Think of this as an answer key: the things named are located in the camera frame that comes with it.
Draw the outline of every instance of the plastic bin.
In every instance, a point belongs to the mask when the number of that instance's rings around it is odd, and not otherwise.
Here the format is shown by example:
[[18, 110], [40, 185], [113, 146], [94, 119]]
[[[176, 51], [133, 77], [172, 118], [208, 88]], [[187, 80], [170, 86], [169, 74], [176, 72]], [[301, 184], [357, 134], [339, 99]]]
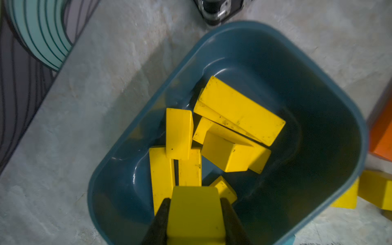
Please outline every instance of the plastic bin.
[[[138, 244], [154, 217], [148, 148], [165, 143], [165, 109], [192, 108], [216, 76], [287, 123], [258, 175], [224, 173], [256, 244], [283, 244], [348, 189], [368, 149], [347, 95], [273, 28], [235, 22], [206, 34], [158, 89], [93, 173], [91, 218], [108, 244]], [[203, 184], [222, 172], [203, 158]]]

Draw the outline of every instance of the concrete floor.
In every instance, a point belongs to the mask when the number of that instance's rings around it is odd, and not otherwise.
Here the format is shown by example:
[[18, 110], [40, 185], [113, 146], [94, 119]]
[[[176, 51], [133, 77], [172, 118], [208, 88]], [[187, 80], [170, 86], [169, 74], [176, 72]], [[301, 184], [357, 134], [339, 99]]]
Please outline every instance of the concrete floor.
[[[267, 23], [307, 53], [368, 117], [392, 76], [389, 0], [255, 0], [233, 20]], [[0, 244], [105, 244], [89, 178], [208, 30], [191, 0], [101, 0], [0, 176]], [[367, 166], [392, 172], [373, 157]], [[392, 244], [392, 222], [359, 198], [328, 208], [295, 244]]]

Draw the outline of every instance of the orange object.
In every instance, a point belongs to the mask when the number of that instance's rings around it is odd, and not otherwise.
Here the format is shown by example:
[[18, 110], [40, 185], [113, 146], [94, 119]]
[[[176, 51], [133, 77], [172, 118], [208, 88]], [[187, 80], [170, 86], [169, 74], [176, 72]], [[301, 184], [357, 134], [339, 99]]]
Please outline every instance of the orange object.
[[369, 151], [380, 158], [392, 161], [392, 97], [370, 131]]

